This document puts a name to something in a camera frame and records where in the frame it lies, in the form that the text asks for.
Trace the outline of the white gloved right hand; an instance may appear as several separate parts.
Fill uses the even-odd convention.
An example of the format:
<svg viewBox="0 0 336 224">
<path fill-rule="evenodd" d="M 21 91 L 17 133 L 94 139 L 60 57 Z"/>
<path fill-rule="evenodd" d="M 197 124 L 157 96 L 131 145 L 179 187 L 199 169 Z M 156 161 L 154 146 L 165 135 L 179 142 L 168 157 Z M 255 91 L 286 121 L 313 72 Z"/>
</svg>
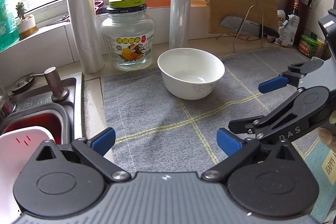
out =
<svg viewBox="0 0 336 224">
<path fill-rule="evenodd" d="M 319 127 L 318 136 L 324 145 L 335 147 L 335 136 L 327 128 Z"/>
</svg>

